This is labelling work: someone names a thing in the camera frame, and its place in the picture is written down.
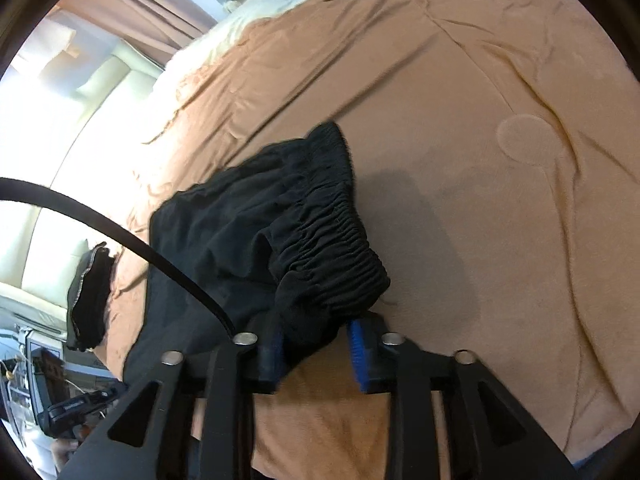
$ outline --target black pouch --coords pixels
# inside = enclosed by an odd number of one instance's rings
[[[66,295],[66,347],[84,352],[104,338],[104,309],[111,291],[111,269],[106,242],[96,245],[80,258],[76,276]]]

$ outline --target curtain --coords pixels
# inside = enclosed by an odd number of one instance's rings
[[[58,5],[123,38],[162,66],[216,24],[191,0],[60,0]]]

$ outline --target peach fabric surface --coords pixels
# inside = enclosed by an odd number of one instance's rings
[[[254,23],[184,88],[141,148],[133,232],[146,239],[177,190],[334,119],[392,279],[375,307],[392,329],[434,352],[473,349],[571,460],[629,427],[640,85],[576,0],[309,0]],[[98,349],[117,375],[145,270],[127,251],[118,261]],[[344,336],[255,400],[266,475],[383,477],[387,400],[358,393]]]

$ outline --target bed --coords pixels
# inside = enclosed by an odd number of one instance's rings
[[[327,119],[350,144],[358,211],[392,279],[374,308],[391,328],[430,351],[475,350],[573,462],[628,428],[640,86],[588,12],[576,0],[248,0],[159,77],[124,225],[147,240],[175,192]],[[118,376],[145,272],[121,252],[96,349]],[[344,335],[255,402],[267,476],[383,477],[388,399],[358,393]]]

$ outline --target blue gripper pad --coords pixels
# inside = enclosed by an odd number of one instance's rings
[[[350,321],[347,324],[347,333],[349,335],[351,366],[353,366],[356,380],[360,385],[360,391],[367,393],[369,390],[369,367],[360,322],[358,320]]]

